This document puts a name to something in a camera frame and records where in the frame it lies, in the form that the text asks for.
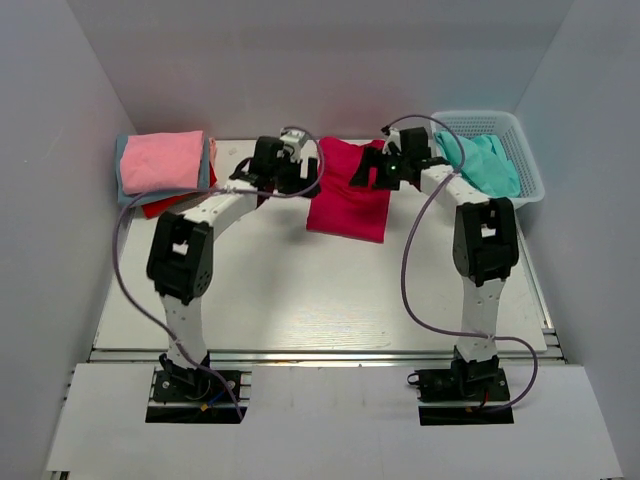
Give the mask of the crimson red t shirt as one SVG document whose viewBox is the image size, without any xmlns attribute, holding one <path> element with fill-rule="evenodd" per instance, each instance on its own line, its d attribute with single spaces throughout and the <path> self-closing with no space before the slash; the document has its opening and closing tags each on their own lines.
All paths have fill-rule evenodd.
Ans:
<svg viewBox="0 0 640 480">
<path fill-rule="evenodd" d="M 308 231 L 384 242 L 391 192 L 349 186 L 365 148 L 381 150 L 383 145 L 384 141 L 379 139 L 361 145 L 335 137 L 320 140 L 325 173 L 320 182 L 321 192 L 310 203 Z"/>
</svg>

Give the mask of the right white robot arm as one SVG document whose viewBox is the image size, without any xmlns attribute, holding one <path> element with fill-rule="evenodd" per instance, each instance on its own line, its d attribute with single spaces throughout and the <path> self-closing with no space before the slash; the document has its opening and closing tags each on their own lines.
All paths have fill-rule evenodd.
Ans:
<svg viewBox="0 0 640 480">
<path fill-rule="evenodd" d="M 454 216 L 452 258 L 463 284 L 461 326 L 447 330 L 421 320 L 410 307 L 407 280 L 400 280 L 401 299 L 409 317 L 421 327 L 455 338 L 453 390 L 472 399 L 484 391 L 488 376 L 499 368 L 496 330 L 499 302 L 513 267 L 519 260 L 515 210 L 510 199 L 493 198 L 468 183 L 458 162 L 436 156 L 436 138 L 424 127 L 383 128 L 382 148 L 365 148 L 351 178 L 352 187 L 370 186 L 395 191 L 402 183 L 426 194 L 428 204 L 445 202 Z"/>
</svg>

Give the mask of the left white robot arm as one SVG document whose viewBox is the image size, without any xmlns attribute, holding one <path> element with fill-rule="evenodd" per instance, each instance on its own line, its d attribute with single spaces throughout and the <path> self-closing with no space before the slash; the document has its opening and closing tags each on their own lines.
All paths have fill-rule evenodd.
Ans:
<svg viewBox="0 0 640 480">
<path fill-rule="evenodd" d="M 214 276 L 214 243 L 269 198 L 311 199 L 320 193 L 323 154 L 302 159 L 311 141 L 309 132 L 294 127 L 282 129 L 278 137 L 259 137 L 253 155 L 236 166 L 223 186 L 198 205 L 180 214 L 166 212 L 157 221 L 146 273 L 170 330 L 161 365 L 178 374 L 177 387 L 188 398 L 202 398 L 211 387 L 211 374 L 200 367 L 210 366 L 201 299 Z"/>
</svg>

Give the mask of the peach folded t shirt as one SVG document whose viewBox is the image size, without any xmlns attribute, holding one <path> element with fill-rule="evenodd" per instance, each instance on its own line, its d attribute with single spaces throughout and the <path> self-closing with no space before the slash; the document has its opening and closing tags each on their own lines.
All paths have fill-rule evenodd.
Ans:
<svg viewBox="0 0 640 480">
<path fill-rule="evenodd" d="M 215 164 L 217 144 L 213 137 L 208 138 L 208 150 L 209 150 L 209 162 L 211 165 Z"/>
</svg>

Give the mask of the white plastic basket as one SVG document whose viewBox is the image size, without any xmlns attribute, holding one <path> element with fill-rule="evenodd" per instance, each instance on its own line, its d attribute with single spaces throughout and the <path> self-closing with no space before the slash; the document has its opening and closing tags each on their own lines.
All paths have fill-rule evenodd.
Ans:
<svg viewBox="0 0 640 480">
<path fill-rule="evenodd" d="M 435 112 L 433 117 L 464 138 L 472 139 L 479 135 L 498 137 L 520 180 L 521 193 L 511 199 L 515 209 L 544 198 L 545 189 L 535 158 L 513 114 L 495 110 L 447 110 Z"/>
</svg>

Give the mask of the teal crumpled t shirt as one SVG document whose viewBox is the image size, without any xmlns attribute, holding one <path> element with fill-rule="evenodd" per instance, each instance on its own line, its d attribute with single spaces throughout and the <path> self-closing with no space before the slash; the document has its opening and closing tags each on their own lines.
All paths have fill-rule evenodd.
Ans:
<svg viewBox="0 0 640 480">
<path fill-rule="evenodd" d="M 496 135 L 459 137 L 459 140 L 465 154 L 461 174 L 471 185 L 491 197 L 520 196 L 519 174 Z"/>
</svg>

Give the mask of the pink folded t shirt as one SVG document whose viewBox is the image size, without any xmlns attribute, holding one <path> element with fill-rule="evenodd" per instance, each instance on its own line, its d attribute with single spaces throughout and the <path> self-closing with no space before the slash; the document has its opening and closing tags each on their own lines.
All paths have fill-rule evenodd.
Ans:
<svg viewBox="0 0 640 480">
<path fill-rule="evenodd" d="M 124 193 L 197 187 L 203 147 L 201 130 L 130 136 L 120 160 Z"/>
</svg>

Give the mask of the red folded t shirt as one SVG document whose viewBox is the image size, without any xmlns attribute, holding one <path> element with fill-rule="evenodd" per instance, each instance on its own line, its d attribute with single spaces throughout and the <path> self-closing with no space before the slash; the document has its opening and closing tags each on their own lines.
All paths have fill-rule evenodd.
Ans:
<svg viewBox="0 0 640 480">
<path fill-rule="evenodd" d="M 217 177 L 212 164 L 209 164 L 209 187 L 213 187 L 217 182 Z M 147 219 L 157 217 L 176 204 L 187 201 L 193 197 L 193 193 L 174 195 L 166 199 L 158 200 L 142 206 L 143 213 Z"/>
</svg>

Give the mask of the grey-blue folded t shirt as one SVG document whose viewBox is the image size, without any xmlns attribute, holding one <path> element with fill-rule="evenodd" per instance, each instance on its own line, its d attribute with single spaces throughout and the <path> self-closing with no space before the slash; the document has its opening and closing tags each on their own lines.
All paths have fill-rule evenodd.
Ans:
<svg viewBox="0 0 640 480">
<path fill-rule="evenodd" d="M 129 202 L 133 202 L 136 206 L 142 207 L 144 204 L 148 204 L 151 202 L 155 202 L 158 200 L 166 199 L 174 195 L 181 194 L 171 194 L 167 190 L 157 190 L 151 192 L 143 192 L 133 195 L 127 195 L 124 193 L 122 188 L 122 180 L 120 174 L 120 160 L 122 158 L 127 139 L 130 136 L 135 135 L 120 135 L 116 139 L 116 150 L 115 150 L 115 175 L 117 182 L 117 201 L 121 206 L 127 205 Z M 200 165 L 200 173 L 199 173 L 199 182 L 196 188 L 206 188 L 209 187 L 209 150 L 208 150 L 208 138 L 204 134 L 204 147 L 203 147 L 203 155 Z"/>
</svg>

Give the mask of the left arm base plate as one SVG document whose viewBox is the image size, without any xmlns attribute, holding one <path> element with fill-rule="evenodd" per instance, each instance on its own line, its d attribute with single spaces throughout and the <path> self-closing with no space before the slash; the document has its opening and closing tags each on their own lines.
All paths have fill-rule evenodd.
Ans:
<svg viewBox="0 0 640 480">
<path fill-rule="evenodd" d="M 201 369 L 174 365 L 167 354 L 152 377 L 147 424 L 238 425 L 249 405 L 251 373 L 218 370 L 222 379 Z"/>
</svg>

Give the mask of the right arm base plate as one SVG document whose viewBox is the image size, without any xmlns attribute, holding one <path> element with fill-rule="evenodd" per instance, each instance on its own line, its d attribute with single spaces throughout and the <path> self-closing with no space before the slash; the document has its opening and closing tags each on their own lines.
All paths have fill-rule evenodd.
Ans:
<svg viewBox="0 0 640 480">
<path fill-rule="evenodd" d="M 407 384 L 417 390 L 421 426 L 489 426 L 514 423 L 504 370 L 467 367 L 455 360 L 446 369 L 415 370 Z"/>
</svg>

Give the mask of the aluminium table edge rail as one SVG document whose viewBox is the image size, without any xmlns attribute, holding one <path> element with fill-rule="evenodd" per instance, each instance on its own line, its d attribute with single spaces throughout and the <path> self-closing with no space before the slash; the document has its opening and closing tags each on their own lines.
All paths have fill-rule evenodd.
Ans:
<svg viewBox="0 0 640 480">
<path fill-rule="evenodd" d="M 93 349 L 89 355 L 92 363 L 155 363 L 159 350 Z M 283 364 L 283 365 L 384 365 L 399 366 L 429 362 L 448 364 L 453 359 L 450 352 L 311 352 L 311 351 L 232 351 L 210 350 L 212 364 Z"/>
</svg>

